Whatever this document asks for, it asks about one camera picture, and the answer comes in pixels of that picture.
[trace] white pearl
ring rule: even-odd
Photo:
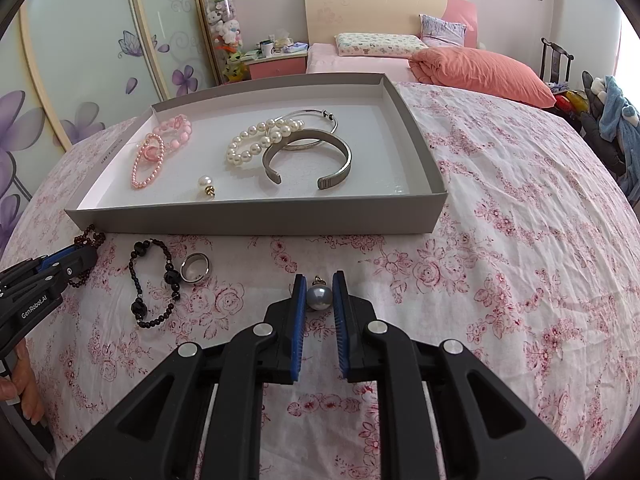
[[[306,304],[314,310],[328,309],[333,299],[334,295],[331,288],[320,283],[309,287],[306,292]]]
[[[211,186],[212,183],[213,180],[209,175],[203,175],[198,179],[198,187],[203,191],[205,188]]]

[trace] pink bed sheet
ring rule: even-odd
[[[142,330],[130,311],[133,243],[107,234],[88,283],[28,336],[62,456],[176,345],[211,346],[262,320],[296,272],[331,279],[414,339],[457,338],[576,453],[608,455],[640,402],[640,226],[620,188],[563,120],[454,88],[397,84],[449,199],[432,234],[169,236],[175,261],[212,256],[210,279],[184,285],[170,320]],[[63,208],[128,123],[73,146],[24,211],[0,268],[79,234]],[[157,186],[162,186],[162,178]],[[136,272],[150,315],[164,311],[164,261]],[[338,378],[331,309],[306,314],[300,381],[264,391],[263,480],[380,478],[378,396]]]
[[[409,60],[392,57],[338,56],[334,44],[314,43],[309,49],[307,73],[316,72],[373,72],[385,73],[395,82],[415,83]]]

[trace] mug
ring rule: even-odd
[[[263,57],[273,57],[273,41],[261,41],[260,50]]]

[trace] gray pearl earring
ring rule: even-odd
[[[329,308],[334,299],[331,287],[326,286],[325,280],[316,276],[311,287],[306,292],[306,304],[313,310],[325,310]]]

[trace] headboard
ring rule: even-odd
[[[465,0],[305,0],[309,44],[340,32],[420,35],[420,14],[466,23],[465,46],[478,44],[478,12]]]

